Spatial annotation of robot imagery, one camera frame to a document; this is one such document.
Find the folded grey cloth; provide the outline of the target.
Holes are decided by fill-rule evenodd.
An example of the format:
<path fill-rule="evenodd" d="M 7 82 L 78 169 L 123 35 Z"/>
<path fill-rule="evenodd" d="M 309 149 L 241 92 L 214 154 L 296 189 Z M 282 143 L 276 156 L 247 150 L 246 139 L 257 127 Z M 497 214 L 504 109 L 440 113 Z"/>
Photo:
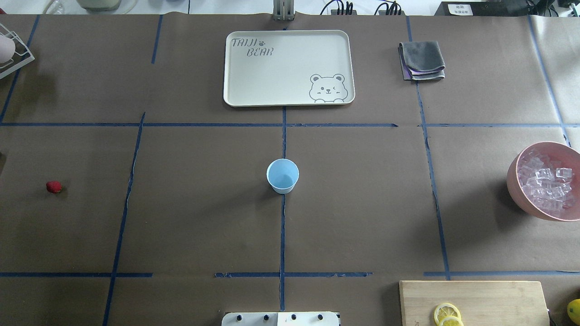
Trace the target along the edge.
<path fill-rule="evenodd" d="M 398 53 L 405 81 L 445 78 L 445 62 L 437 41 L 399 43 Z"/>

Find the wooden cutting board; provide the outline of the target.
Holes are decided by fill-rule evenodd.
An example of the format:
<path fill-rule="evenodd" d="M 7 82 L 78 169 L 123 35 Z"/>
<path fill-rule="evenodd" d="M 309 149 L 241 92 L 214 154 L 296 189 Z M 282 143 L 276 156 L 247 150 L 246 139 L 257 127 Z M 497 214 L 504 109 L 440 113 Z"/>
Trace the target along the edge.
<path fill-rule="evenodd" d="M 548 326 L 538 281 L 415 281 L 398 283 L 404 326 L 435 326 L 435 308 L 455 305 L 466 326 Z"/>

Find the red strawberry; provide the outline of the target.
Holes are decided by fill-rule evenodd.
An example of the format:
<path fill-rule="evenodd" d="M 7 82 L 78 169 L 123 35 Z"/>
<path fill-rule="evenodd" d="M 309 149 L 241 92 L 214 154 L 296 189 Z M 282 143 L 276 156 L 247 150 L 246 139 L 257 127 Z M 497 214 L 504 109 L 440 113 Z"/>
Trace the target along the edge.
<path fill-rule="evenodd" d="M 52 180 L 45 184 L 46 190 L 52 194 L 58 194 L 62 192 L 63 185 L 58 180 Z"/>

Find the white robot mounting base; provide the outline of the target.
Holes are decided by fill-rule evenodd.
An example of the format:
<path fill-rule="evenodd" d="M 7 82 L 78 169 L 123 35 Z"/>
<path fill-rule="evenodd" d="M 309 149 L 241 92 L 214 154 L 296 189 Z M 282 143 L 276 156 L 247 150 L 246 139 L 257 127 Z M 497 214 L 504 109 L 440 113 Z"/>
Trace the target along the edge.
<path fill-rule="evenodd" d="M 222 326 L 340 326 L 339 313 L 321 312 L 235 312 L 227 313 Z"/>

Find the pink cup on rack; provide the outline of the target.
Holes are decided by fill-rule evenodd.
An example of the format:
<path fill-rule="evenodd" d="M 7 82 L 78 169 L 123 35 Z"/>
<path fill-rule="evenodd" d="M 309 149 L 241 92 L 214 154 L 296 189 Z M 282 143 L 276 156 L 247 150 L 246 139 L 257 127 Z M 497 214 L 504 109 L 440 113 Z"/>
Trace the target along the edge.
<path fill-rule="evenodd" d="M 8 62 L 14 56 L 16 44 L 12 37 L 0 35 L 0 63 Z"/>

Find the whole yellow lemon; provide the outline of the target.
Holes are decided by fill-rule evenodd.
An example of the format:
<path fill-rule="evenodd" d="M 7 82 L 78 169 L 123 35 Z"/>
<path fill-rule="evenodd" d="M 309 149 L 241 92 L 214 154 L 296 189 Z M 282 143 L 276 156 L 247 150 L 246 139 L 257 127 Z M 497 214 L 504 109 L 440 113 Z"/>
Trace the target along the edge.
<path fill-rule="evenodd" d="M 576 326 L 580 326 L 580 299 L 574 299 L 567 305 L 568 318 Z"/>

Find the lemon slices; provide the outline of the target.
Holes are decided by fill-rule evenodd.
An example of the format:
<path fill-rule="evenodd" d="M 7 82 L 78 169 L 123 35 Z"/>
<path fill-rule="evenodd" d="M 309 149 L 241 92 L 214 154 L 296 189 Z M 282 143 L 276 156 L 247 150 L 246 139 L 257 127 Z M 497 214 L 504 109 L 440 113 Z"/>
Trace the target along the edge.
<path fill-rule="evenodd" d="M 460 310 L 448 302 L 441 303 L 434 308 L 433 320 L 436 326 L 464 326 Z"/>

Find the pink bowl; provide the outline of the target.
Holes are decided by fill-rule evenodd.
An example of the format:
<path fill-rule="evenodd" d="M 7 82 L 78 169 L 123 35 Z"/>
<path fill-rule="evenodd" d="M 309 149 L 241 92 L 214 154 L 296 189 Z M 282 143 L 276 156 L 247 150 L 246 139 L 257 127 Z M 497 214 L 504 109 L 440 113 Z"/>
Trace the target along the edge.
<path fill-rule="evenodd" d="M 574 175 L 572 180 L 572 194 L 574 194 L 577 202 L 570 208 L 565 209 L 561 215 L 551 216 L 538 208 L 527 196 L 524 194 L 517 176 L 517 170 L 522 165 L 522 160 L 532 150 L 538 150 L 541 154 L 548 155 L 556 161 L 564 164 L 564 167 L 571 168 Z M 580 219 L 579 209 L 579 167 L 580 154 L 572 147 L 557 142 L 539 142 L 531 144 L 522 150 L 512 161 L 506 175 L 506 185 L 511 198 L 516 205 L 531 216 L 538 217 L 546 221 L 578 221 Z"/>

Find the light blue plastic cup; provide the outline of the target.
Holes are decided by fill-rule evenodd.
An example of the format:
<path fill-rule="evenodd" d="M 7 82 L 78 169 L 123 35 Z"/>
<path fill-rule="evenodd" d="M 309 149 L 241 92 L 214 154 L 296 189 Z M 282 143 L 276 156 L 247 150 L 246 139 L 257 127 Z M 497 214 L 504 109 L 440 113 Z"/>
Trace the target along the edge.
<path fill-rule="evenodd" d="M 278 194 L 288 194 L 299 180 L 299 169 L 294 161 L 280 158 L 270 163 L 266 170 L 269 185 Z"/>

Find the cream bear serving tray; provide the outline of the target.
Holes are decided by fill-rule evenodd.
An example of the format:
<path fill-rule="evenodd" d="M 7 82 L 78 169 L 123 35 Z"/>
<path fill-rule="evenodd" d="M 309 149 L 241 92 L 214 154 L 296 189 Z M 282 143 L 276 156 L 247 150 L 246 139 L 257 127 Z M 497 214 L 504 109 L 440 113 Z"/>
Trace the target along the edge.
<path fill-rule="evenodd" d="M 342 30 L 235 31 L 226 38 L 223 99 L 232 107 L 346 105 L 355 94 Z"/>

